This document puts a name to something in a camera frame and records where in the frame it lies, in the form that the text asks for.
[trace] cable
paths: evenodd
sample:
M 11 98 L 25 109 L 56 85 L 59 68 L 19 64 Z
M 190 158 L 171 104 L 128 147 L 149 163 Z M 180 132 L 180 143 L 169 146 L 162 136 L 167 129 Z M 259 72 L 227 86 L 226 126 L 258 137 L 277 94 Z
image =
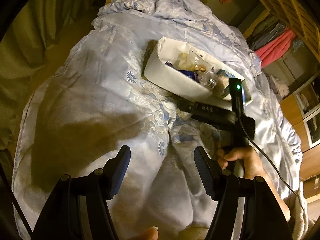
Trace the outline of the cable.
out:
M 311 178 L 314 178 L 314 177 L 317 177 L 318 175 L 313 175 L 313 176 L 310 176 L 309 178 L 307 178 L 307 179 L 305 179 L 305 178 L 303 178 L 303 177 L 300 177 L 300 179 L 302 180 L 302 181 L 306 181 L 306 180 L 309 180 L 309 179 L 311 179 Z
M 303 213 L 305 214 L 306 212 L 305 212 L 305 210 L 304 210 L 304 208 L 303 208 L 303 206 L 302 206 L 302 202 L 301 202 L 300 196 L 299 196 L 299 195 L 289 186 L 289 184 L 282 178 L 279 170 L 278 170 L 277 167 L 274 165 L 274 163 L 272 162 L 272 160 L 268 157 L 268 155 L 266 155 L 265 152 L 262 151 L 262 150 L 260 149 L 260 147 L 259 147 L 252 139 L 249 138 L 246 130 L 244 129 L 244 126 L 243 126 L 243 124 L 242 124 L 242 121 L 241 121 L 241 118 L 240 118 L 239 115 L 238 115 L 238 119 L 239 119 L 240 125 L 241 125 L 241 127 L 242 127 L 242 130 L 244 131 L 244 133 L 245 133 L 246 137 L 248 138 L 248 140 L 263 154 L 263 156 L 266 157 L 266 159 L 270 162 L 270 164 L 272 165 L 272 167 L 275 169 L 275 171 L 276 171 L 276 173 L 278 174 L 280 180 L 289 188 L 289 190 L 290 190 L 293 194 L 295 194 L 295 195 L 298 197 L 300 206 L 301 206 L 301 208 L 302 208 L 302 210 L 303 210 Z
M 6 177 L 5 173 L 4 173 L 4 170 L 3 170 L 3 167 L 1 165 L 1 162 L 0 162 L 0 177 L 2 178 L 4 186 L 6 187 L 6 190 L 7 190 L 8 194 L 9 194 L 9 196 L 11 198 L 11 201 L 12 201 L 15 209 L 17 210 L 17 212 L 18 212 L 18 214 L 19 214 L 24 226 L 26 227 L 27 232 L 29 233 L 30 236 L 32 236 L 31 227 L 28 224 L 28 221 L 27 221 L 26 217 L 24 216 L 24 214 L 23 214 L 23 212 L 22 212 L 22 210 L 21 210 L 21 208 L 19 206 L 19 203 L 16 200 L 16 198 L 15 198 L 15 196 L 14 196 L 12 190 L 11 190 L 11 187 L 10 187 L 9 182 L 7 180 L 7 177 Z

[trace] blue floral comforter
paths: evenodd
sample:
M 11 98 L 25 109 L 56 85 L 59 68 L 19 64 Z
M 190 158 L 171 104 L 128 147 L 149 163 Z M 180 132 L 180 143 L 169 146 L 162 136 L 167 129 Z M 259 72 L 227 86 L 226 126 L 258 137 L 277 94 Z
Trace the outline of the blue floral comforter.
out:
M 62 174 L 87 175 L 124 144 L 131 162 L 119 194 L 108 203 L 120 239 L 149 226 L 158 226 L 160 239 L 175 239 L 191 224 L 210 225 L 216 203 L 204 191 L 193 150 L 203 145 L 214 157 L 217 142 L 228 134 L 188 119 L 170 93 L 143 78 L 163 36 L 210 53 L 246 78 L 256 143 L 298 188 L 300 139 L 236 28 L 198 0 L 113 0 L 92 24 L 95 30 L 73 47 L 23 113 L 12 188 L 32 228 Z M 261 158 L 286 197 L 288 189 Z M 18 216 L 17 225 L 28 239 Z

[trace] plastic bag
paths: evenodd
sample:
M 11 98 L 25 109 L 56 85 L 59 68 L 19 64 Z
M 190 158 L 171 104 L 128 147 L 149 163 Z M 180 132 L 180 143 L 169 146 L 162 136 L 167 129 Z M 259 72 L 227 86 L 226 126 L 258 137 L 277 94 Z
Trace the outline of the plastic bag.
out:
M 181 53 L 174 66 L 179 70 L 189 71 L 209 71 L 213 66 L 204 61 L 201 56 L 197 55 L 192 49 L 189 53 Z

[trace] wooden cabinet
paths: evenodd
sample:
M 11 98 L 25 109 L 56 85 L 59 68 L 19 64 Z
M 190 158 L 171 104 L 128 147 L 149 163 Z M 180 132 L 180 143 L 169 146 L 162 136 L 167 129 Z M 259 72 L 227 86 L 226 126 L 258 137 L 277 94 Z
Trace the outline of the wooden cabinet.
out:
M 306 127 L 304 125 L 303 121 L 300 121 L 296 125 L 293 126 L 293 128 L 296 130 L 297 134 L 300 137 L 301 140 L 301 151 L 305 152 L 310 149 L 309 147 L 309 141 L 308 141 L 308 136 L 306 132 Z
M 320 174 L 320 144 L 303 153 L 300 166 L 300 180 Z
M 307 203 L 320 199 L 320 184 L 318 176 L 303 182 L 303 196 Z
M 293 95 L 289 95 L 287 98 L 282 100 L 280 102 L 280 106 L 284 117 L 292 126 L 302 121 L 301 111 Z

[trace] flower pattern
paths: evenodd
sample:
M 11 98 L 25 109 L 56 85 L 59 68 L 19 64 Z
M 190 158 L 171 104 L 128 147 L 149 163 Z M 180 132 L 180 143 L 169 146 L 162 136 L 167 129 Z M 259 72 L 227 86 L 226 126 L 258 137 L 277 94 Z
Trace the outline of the flower pattern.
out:
M 158 144 L 158 152 L 160 154 L 161 157 L 164 156 L 165 154 L 165 148 L 164 148 L 165 144 L 164 144 L 164 141 L 161 141 L 159 144 Z
M 135 79 L 137 79 L 135 76 L 134 76 L 134 74 L 131 72 L 131 71 L 129 71 L 128 73 L 127 73 L 127 79 L 128 79 L 128 81 L 130 81 L 131 83 L 135 83 Z

